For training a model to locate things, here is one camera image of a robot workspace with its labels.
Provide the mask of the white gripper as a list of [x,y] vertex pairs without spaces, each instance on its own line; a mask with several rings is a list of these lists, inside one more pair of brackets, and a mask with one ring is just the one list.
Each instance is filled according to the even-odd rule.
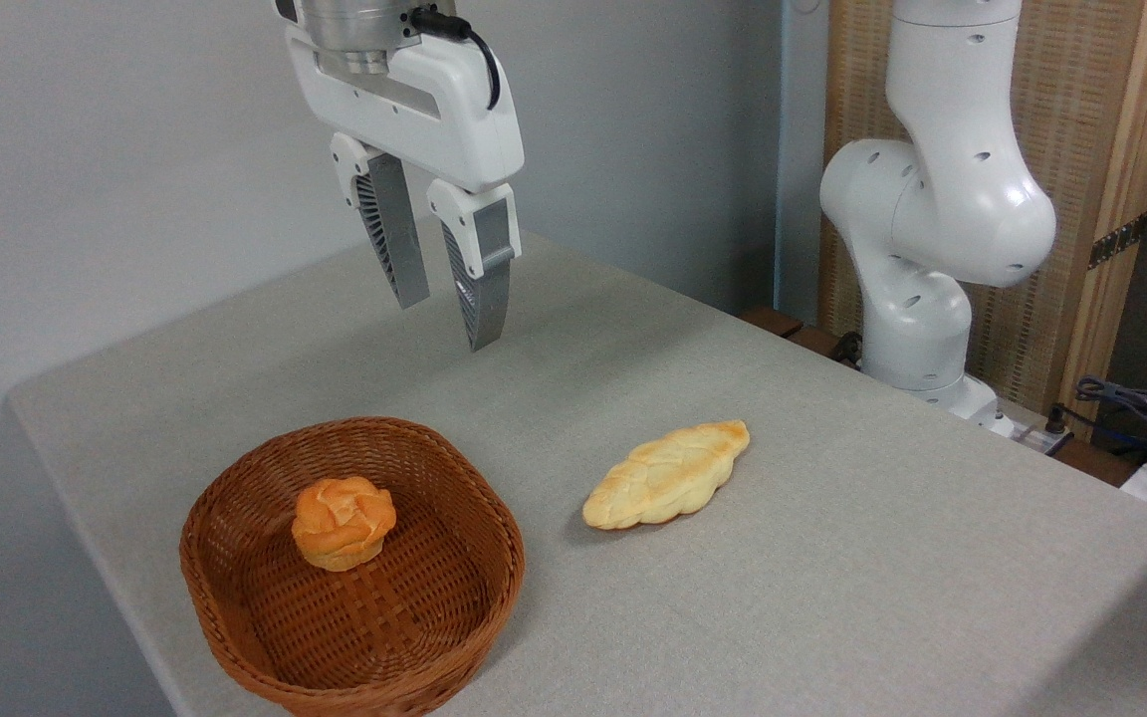
[[522,255],[514,190],[501,182],[525,163],[505,70],[490,106],[490,70],[470,41],[426,36],[396,50],[385,75],[360,76],[311,45],[302,29],[287,28],[284,37],[309,108],[337,131],[331,158],[345,204],[362,219],[397,304],[408,309],[431,295],[406,159],[438,177],[427,196],[440,219],[470,350],[499,340],[510,265]]

